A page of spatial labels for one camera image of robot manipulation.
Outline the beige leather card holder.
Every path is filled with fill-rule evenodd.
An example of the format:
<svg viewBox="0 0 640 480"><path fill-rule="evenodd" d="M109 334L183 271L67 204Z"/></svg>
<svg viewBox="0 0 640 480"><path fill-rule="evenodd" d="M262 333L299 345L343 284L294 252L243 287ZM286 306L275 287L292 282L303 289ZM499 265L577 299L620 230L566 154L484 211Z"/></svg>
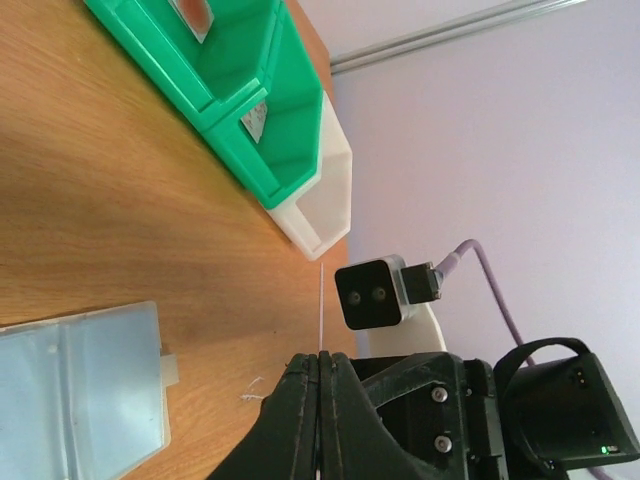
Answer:
<svg viewBox="0 0 640 480"><path fill-rule="evenodd" d="M2 478L124 477L170 444L178 380L152 301L2 327Z"/></svg>

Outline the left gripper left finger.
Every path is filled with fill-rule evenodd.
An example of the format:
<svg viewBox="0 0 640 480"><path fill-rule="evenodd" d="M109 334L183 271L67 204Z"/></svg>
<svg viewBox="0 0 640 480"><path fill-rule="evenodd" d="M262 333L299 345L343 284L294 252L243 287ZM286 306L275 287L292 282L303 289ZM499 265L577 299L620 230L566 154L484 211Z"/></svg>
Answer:
<svg viewBox="0 0 640 480"><path fill-rule="evenodd" d="M318 356L294 355L250 431L209 477L314 479L319 386Z"/></svg>

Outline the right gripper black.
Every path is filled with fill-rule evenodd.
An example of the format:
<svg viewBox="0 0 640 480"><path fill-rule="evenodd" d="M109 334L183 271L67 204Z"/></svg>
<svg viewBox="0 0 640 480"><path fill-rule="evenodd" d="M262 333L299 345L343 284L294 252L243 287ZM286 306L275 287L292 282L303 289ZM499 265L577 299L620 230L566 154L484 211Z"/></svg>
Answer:
<svg viewBox="0 0 640 480"><path fill-rule="evenodd" d="M500 419L487 362L431 352L351 364L421 479L500 477Z"/></svg>

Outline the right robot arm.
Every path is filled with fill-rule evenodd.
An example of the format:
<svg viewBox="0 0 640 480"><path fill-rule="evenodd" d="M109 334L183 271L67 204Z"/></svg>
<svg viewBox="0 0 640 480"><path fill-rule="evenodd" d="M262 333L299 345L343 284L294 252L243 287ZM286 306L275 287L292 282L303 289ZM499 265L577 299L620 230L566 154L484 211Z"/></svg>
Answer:
<svg viewBox="0 0 640 480"><path fill-rule="evenodd" d="M604 367L577 339L530 342L494 366L448 352L352 366L384 428L433 479L565 479L639 458Z"/></svg>

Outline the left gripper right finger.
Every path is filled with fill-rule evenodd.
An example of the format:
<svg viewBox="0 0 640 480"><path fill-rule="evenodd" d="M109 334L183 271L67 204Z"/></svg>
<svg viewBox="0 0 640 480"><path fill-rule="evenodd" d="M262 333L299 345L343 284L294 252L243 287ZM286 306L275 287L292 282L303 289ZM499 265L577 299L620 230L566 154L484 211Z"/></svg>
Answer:
<svg viewBox="0 0 640 480"><path fill-rule="evenodd" d="M349 358L319 354L319 445L323 479L433 479L380 420Z"/></svg>

